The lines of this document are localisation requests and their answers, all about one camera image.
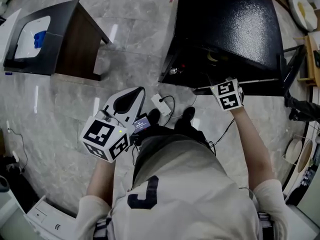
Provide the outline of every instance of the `white plug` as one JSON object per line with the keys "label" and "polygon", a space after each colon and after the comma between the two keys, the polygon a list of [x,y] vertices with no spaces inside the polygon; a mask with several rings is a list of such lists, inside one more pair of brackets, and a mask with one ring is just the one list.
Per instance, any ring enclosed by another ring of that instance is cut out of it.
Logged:
{"label": "white plug", "polygon": [[166,104],[166,102],[163,100],[162,102],[160,102],[161,100],[161,96],[157,93],[155,94],[151,100],[153,102],[153,104],[156,106],[156,108],[161,112],[161,114],[165,117],[167,115],[170,114],[171,109],[168,107],[168,105]]}
{"label": "white plug", "polygon": [[19,163],[19,162],[20,162],[20,159],[19,159],[19,156],[17,156],[17,153],[16,153],[15,151],[12,151],[12,155],[13,155],[13,157],[14,157],[14,159],[15,159],[15,162],[16,162],[16,163]]}
{"label": "white plug", "polygon": [[9,120],[6,121],[6,129],[8,130],[8,133],[11,133],[10,129],[10,124],[9,124]]}

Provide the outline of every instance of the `marble floor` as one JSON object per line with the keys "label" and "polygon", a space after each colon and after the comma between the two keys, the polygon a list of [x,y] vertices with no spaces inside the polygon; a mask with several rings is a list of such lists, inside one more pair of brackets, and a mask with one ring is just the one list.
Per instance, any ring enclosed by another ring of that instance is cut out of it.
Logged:
{"label": "marble floor", "polygon": [[[23,7],[29,13],[69,0],[12,0],[5,17]],[[147,99],[143,110],[153,109],[155,93],[173,95],[174,117],[194,103],[199,129],[207,139],[216,141],[232,120],[222,112],[212,96],[196,96],[190,89],[158,83],[161,47],[170,17],[171,0],[80,0],[107,35],[112,26],[118,30],[112,45],[101,45],[95,72],[107,73],[101,82],[65,75],[14,73],[6,76],[0,68],[0,126],[10,126],[24,138],[28,163],[25,175],[39,196],[75,214],[85,194],[96,158],[86,155],[78,137],[88,116],[93,114],[95,98],[100,107],[108,97],[125,88],[143,86]],[[278,16],[284,48],[297,45],[293,37],[302,37],[289,13],[273,2]],[[35,113],[35,89],[38,86]],[[293,96],[306,99],[306,87],[295,81]],[[294,134],[302,134],[304,123],[288,120],[290,110],[283,97],[246,96],[245,108],[269,149],[274,171],[284,181],[290,166],[281,158]],[[164,123],[168,118],[161,118]],[[176,118],[168,124],[172,127]],[[19,136],[5,131],[9,152],[15,151],[26,162]],[[133,172],[131,149],[116,165],[114,197],[130,188]],[[248,172],[237,128],[231,126],[216,146],[217,157],[228,175],[239,186],[248,184]]]}

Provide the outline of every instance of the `cable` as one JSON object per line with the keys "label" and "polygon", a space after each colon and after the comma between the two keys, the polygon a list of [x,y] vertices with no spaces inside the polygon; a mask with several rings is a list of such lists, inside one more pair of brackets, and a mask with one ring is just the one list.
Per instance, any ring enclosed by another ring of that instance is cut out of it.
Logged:
{"label": "cable", "polygon": [[134,157],[134,150],[135,150],[135,148],[136,148],[136,151],[138,152],[138,154],[139,154],[139,149],[138,149],[138,147],[137,147],[137,145],[136,145],[136,143],[133,141],[133,144],[134,144],[134,147],[132,148],[132,164],[133,164],[133,166],[136,166],[136,164],[134,163],[135,162],[135,157]]}
{"label": "cable", "polygon": [[[192,107],[195,103],[196,103],[196,100],[197,100],[197,95],[195,96],[195,99],[194,99],[194,102],[191,104],[191,106],[190,107]],[[171,116],[171,118],[180,118],[180,117],[182,117],[184,114],[182,113],[181,115],[178,115],[178,116]]]}
{"label": "cable", "polygon": [[219,141],[222,140],[222,138],[226,135],[227,131],[229,130],[230,126],[233,124],[233,122],[235,121],[235,119],[232,119],[231,123],[228,125],[228,127],[225,129],[224,133],[222,134],[222,136],[217,140],[217,142],[214,143],[214,145],[216,145]]}
{"label": "cable", "polygon": [[171,98],[173,99],[173,111],[172,111],[172,113],[171,113],[171,115],[170,115],[170,117],[169,117],[168,121],[166,121],[166,123],[165,123],[165,125],[164,125],[164,126],[166,126],[166,125],[169,123],[170,119],[172,118],[172,115],[173,115],[173,114],[174,114],[174,112],[175,112],[175,107],[176,107],[175,98],[174,98],[172,95],[165,96],[165,97],[161,98],[159,101],[160,101],[160,102],[163,102],[163,101],[164,101],[164,99],[165,99],[165,98],[168,98],[168,97],[171,97]]}
{"label": "cable", "polygon": [[120,122],[118,119],[116,119],[116,118],[115,118],[114,116],[112,116],[111,114],[109,114],[109,116],[110,116],[110,118],[117,120],[117,122],[118,122],[119,124],[121,124],[122,127],[125,128],[125,126],[124,126],[124,124],[123,124],[122,122]]}
{"label": "cable", "polygon": [[235,121],[235,119],[232,119],[231,123],[228,125],[228,127],[225,129],[224,133],[222,134],[222,136],[215,142],[213,143],[212,141],[209,141],[210,148],[214,150],[214,155],[217,156],[217,151],[216,151],[216,145],[218,144],[219,141],[221,141],[223,139],[223,137],[226,135],[227,131],[229,130],[230,126],[233,124],[233,122]]}
{"label": "cable", "polygon": [[320,131],[320,129],[318,128],[315,128],[315,127],[313,127],[311,124],[309,124],[309,126],[311,126],[313,129],[315,129],[315,130],[317,130],[317,131]]}
{"label": "cable", "polygon": [[20,135],[20,136],[21,136],[23,152],[24,152],[25,158],[26,158],[25,165],[24,165],[24,167],[22,168],[22,171],[23,171],[23,170],[25,169],[25,167],[27,166],[27,164],[28,164],[28,156],[27,156],[27,152],[26,152],[26,150],[25,150],[24,137],[23,137],[22,134],[20,134],[20,133],[15,133],[15,131],[12,130],[11,128],[8,128],[8,130],[12,131],[15,135]]}

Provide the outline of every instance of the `black cable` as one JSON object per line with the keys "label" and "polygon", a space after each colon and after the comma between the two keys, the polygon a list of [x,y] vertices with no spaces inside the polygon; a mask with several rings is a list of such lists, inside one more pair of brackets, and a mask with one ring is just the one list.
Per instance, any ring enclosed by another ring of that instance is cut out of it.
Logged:
{"label": "black cable", "polygon": [[170,115],[170,117],[169,117],[168,121],[165,123],[165,125],[164,125],[164,126],[166,126],[166,125],[169,123],[169,121],[170,121],[170,119],[171,119],[172,115],[173,115],[173,114],[174,114],[174,112],[175,112],[175,106],[176,106],[175,98],[174,98],[172,95],[165,96],[165,97],[161,98],[159,101],[160,101],[160,102],[163,102],[163,101],[164,101],[164,99],[165,99],[165,98],[168,98],[168,97],[171,97],[171,98],[173,99],[173,111],[172,111],[172,113],[171,113],[171,115]]}
{"label": "black cable", "polygon": [[216,147],[214,144],[213,144],[213,150],[214,150],[214,155],[217,156]]}
{"label": "black cable", "polygon": [[225,129],[224,133],[222,134],[222,136],[217,140],[216,143],[214,143],[214,145],[216,145],[219,141],[222,140],[222,138],[226,135],[227,131],[229,130],[230,126],[233,124],[233,122],[235,121],[235,119],[232,119],[231,123],[228,125],[228,127]]}
{"label": "black cable", "polygon": [[311,124],[309,124],[309,126],[311,126],[313,129],[315,129],[315,130],[317,130],[317,131],[320,131],[319,128],[315,128],[315,127],[313,127]]}
{"label": "black cable", "polygon": [[139,154],[139,149],[138,149],[138,147],[137,147],[137,145],[136,145],[136,143],[133,141],[133,144],[134,144],[134,147],[132,148],[132,164],[133,164],[133,166],[136,166],[136,164],[135,164],[135,157],[134,157],[134,150],[135,150],[135,148],[136,148],[136,151],[138,152],[138,154]]}
{"label": "black cable", "polygon": [[11,128],[8,128],[8,130],[12,131],[15,135],[20,135],[20,136],[21,136],[21,139],[22,139],[22,146],[23,146],[23,152],[24,152],[24,154],[25,154],[25,158],[26,158],[25,165],[24,165],[24,167],[22,168],[22,170],[24,170],[24,169],[25,169],[25,167],[26,167],[26,166],[27,166],[27,164],[28,164],[28,156],[27,156],[27,152],[26,152],[26,150],[25,150],[24,137],[23,137],[23,136],[22,136],[22,134],[20,134],[20,133],[15,133],[15,131],[14,131],[14,130],[12,130]]}

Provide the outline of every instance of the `black shoe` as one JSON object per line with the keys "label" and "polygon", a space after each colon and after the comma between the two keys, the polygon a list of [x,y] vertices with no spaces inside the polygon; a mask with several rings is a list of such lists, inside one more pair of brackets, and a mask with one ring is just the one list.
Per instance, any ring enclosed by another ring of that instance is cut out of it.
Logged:
{"label": "black shoe", "polygon": [[157,108],[152,109],[148,114],[148,120],[150,125],[154,126],[159,122],[160,119],[160,111]]}
{"label": "black shoe", "polygon": [[297,111],[293,108],[291,109],[290,115],[289,115],[289,119],[290,120],[297,120]]}
{"label": "black shoe", "polygon": [[182,119],[191,121],[194,118],[195,113],[196,113],[196,109],[193,106],[187,107],[183,111]]}
{"label": "black shoe", "polygon": [[291,98],[290,92],[287,91],[287,92],[285,93],[285,95],[284,95],[284,106],[285,106],[286,108],[289,107],[289,100],[290,100],[290,98]]}

